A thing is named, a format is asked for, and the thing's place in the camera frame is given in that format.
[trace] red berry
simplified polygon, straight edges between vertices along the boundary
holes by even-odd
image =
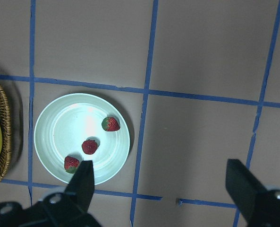
[[[82,143],[82,150],[87,155],[92,155],[98,149],[98,144],[95,140],[86,140]]]
[[[71,156],[66,156],[64,159],[64,169],[66,172],[70,174],[74,174],[79,166],[79,160],[71,157]]]
[[[102,121],[102,128],[105,131],[118,131],[120,129],[120,126],[115,118],[106,117]]]

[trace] wicker basket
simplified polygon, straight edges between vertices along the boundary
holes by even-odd
[[[11,122],[8,98],[0,85],[0,127],[2,131],[2,150],[0,153],[0,181],[8,171],[11,160]]]

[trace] red strawberry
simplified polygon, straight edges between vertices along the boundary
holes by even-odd
[[[105,131],[118,131],[120,129],[120,126],[115,118],[106,117],[102,121],[102,128]]]
[[[87,155],[92,155],[98,149],[98,144],[95,140],[86,140],[82,143],[82,150]]]
[[[64,159],[65,171],[69,174],[74,174],[79,166],[79,163],[80,162],[78,159],[71,156],[66,156]]]

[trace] light green plate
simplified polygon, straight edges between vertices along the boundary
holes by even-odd
[[[104,131],[101,123],[115,117],[118,131]],[[82,151],[82,143],[95,139],[93,155]],[[124,165],[130,146],[129,132],[120,112],[109,102],[90,94],[70,94],[57,98],[41,112],[34,130],[34,144],[43,166],[56,178],[68,183],[73,174],[64,169],[67,155],[79,161],[92,160],[95,184],[111,179]]]

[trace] round plate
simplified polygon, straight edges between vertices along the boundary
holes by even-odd
[[[118,131],[104,131],[105,117],[117,119]],[[96,140],[93,155],[82,151],[82,143]],[[64,169],[68,155],[92,160],[95,184],[111,179],[124,165],[130,146],[129,132],[120,112],[109,102],[90,94],[70,94],[57,98],[41,112],[34,130],[34,144],[43,166],[56,178],[68,183],[73,174]]]

